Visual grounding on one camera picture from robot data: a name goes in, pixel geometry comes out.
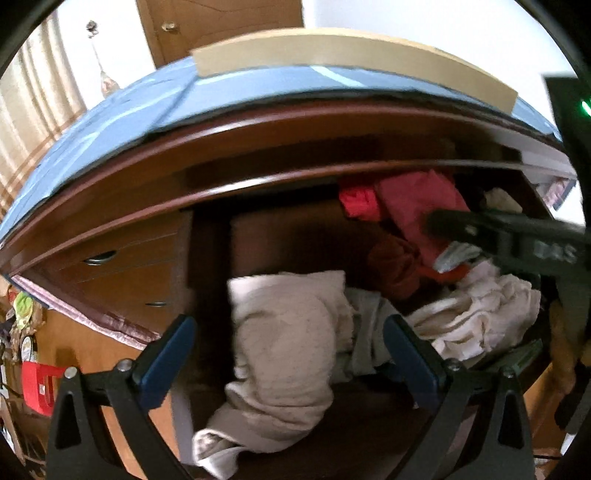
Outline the pink striped cloth edge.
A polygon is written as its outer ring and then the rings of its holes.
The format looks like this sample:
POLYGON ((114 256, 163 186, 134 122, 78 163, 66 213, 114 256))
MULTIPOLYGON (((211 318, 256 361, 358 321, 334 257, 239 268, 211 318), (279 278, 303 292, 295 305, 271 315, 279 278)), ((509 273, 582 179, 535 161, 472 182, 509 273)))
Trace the pink striped cloth edge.
POLYGON ((159 333, 133 324, 122 317, 85 305, 53 285, 47 290, 20 275, 5 275, 4 278, 46 308, 55 310, 74 322, 128 347, 143 350, 150 342, 161 337, 159 333))

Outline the beige towel-like underwear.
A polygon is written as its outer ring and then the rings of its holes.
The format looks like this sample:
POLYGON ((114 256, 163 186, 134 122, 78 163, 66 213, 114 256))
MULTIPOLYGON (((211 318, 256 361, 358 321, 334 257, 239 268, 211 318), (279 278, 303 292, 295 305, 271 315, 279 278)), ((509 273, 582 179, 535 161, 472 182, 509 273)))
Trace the beige towel-like underwear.
POLYGON ((192 438, 195 464, 216 479, 242 452, 276 453, 311 433, 332 405, 335 360, 353 347, 353 308, 342 271, 228 281, 235 380, 192 438))

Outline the curtain tassel on hook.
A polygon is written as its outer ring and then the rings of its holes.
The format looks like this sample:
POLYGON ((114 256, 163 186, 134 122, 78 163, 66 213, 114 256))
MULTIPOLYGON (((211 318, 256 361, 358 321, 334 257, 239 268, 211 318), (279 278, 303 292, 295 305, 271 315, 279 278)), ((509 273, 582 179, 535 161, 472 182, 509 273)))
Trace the curtain tassel on hook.
POLYGON ((119 84, 106 72, 104 61, 101 58, 101 45, 97 40, 99 31, 98 25, 94 20, 89 20, 86 24, 88 39, 98 65, 100 76, 100 90, 104 99, 108 98, 120 89, 119 84))

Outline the small beige cloth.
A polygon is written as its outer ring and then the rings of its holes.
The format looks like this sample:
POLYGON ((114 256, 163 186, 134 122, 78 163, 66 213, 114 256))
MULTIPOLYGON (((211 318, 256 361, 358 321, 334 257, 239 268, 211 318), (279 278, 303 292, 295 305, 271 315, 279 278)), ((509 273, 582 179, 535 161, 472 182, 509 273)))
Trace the small beige cloth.
POLYGON ((501 188, 494 188, 486 192, 485 199, 488 209, 515 214, 523 212, 522 206, 501 188))

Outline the shallow cardboard box tray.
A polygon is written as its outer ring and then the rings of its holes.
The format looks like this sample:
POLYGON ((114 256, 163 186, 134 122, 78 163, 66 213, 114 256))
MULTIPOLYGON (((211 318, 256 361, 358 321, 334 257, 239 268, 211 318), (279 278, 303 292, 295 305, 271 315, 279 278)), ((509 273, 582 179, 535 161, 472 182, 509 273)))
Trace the shallow cardboard box tray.
POLYGON ((471 63, 435 47, 346 28, 286 28, 232 37, 191 51, 203 77, 252 68, 362 68, 427 81, 510 113, 518 93, 471 63))

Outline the blue plaid tablecloth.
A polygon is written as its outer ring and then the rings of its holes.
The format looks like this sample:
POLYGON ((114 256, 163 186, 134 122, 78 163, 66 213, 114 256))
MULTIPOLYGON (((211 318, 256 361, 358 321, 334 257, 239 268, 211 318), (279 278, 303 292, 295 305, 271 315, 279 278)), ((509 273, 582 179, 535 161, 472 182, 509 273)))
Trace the blue plaid tablecloth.
POLYGON ((20 190, 1 223, 1 239, 8 240, 64 185, 158 133, 247 105, 356 94, 445 100, 486 113, 499 111, 457 90, 400 74, 312 65, 203 78, 197 75, 193 59, 186 57, 116 92, 77 120, 20 190))

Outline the red plastic stool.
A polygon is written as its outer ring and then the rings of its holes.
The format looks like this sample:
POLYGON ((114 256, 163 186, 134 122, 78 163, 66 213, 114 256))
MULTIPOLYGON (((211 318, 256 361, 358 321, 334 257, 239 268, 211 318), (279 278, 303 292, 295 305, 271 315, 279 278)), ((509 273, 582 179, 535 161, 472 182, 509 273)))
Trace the red plastic stool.
POLYGON ((21 381, 25 404, 37 414, 51 417, 55 405, 54 381, 63 377, 65 368, 25 361, 21 381))

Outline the beige striped curtain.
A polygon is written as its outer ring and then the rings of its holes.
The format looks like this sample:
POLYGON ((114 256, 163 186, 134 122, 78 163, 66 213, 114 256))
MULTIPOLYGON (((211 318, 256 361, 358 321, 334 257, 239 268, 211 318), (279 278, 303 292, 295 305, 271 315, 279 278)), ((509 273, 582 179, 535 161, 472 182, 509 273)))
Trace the beige striped curtain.
POLYGON ((1 214, 38 163, 86 107, 52 13, 18 50, 1 77, 1 214))

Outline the dark red underwear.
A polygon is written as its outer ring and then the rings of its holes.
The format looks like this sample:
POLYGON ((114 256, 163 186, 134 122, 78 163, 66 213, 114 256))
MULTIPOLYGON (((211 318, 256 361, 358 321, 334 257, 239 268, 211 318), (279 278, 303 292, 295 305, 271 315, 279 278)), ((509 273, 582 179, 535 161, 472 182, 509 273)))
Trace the dark red underwear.
POLYGON ((445 175, 434 170, 411 172, 375 185, 344 188, 339 191, 339 202, 349 218, 394 223, 394 233, 380 240, 368 256, 370 269, 378 276, 378 289, 386 298, 407 300, 424 280, 449 285, 468 274, 470 267, 463 258, 454 260, 448 270, 435 268, 452 243, 428 232, 428 217, 437 210, 469 210, 445 175))

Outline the dark wooden dresser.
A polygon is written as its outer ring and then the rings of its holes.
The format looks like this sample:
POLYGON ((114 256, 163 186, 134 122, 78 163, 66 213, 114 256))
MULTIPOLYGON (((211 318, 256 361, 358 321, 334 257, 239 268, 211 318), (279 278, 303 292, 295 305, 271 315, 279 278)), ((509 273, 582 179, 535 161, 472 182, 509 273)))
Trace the dark wooden dresser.
MULTIPOLYGON (((197 322, 188 422, 221 402, 230 377, 231 276, 341 267, 373 286, 368 256, 386 237, 346 219, 339 187, 436 169, 469 194, 506 186, 528 214, 548 210, 527 154, 565 176, 552 135, 476 108, 389 98, 249 105, 158 133, 58 190, 11 234, 4 273, 64 293, 161 336, 197 322)), ((397 366, 337 393, 318 429, 280 453, 242 456, 242 479, 391 479, 431 412, 410 406, 397 366)))

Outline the white pink underwear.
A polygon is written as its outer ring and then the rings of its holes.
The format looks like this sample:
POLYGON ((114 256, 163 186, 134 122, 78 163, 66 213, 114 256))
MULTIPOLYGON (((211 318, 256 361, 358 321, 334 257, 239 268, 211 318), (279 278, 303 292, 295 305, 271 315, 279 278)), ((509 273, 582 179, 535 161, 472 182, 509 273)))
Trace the white pink underwear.
POLYGON ((542 294, 491 261, 474 266, 456 290, 406 317, 444 359, 475 364, 517 346, 540 312, 542 294))

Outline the brown wooden door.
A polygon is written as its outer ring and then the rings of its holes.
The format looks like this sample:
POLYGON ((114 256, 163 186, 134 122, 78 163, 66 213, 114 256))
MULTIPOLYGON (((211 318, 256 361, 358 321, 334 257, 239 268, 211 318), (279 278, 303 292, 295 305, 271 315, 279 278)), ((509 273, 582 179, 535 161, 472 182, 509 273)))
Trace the brown wooden door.
POLYGON ((300 0, 142 0, 136 6, 156 67, 235 36, 304 25, 300 0))

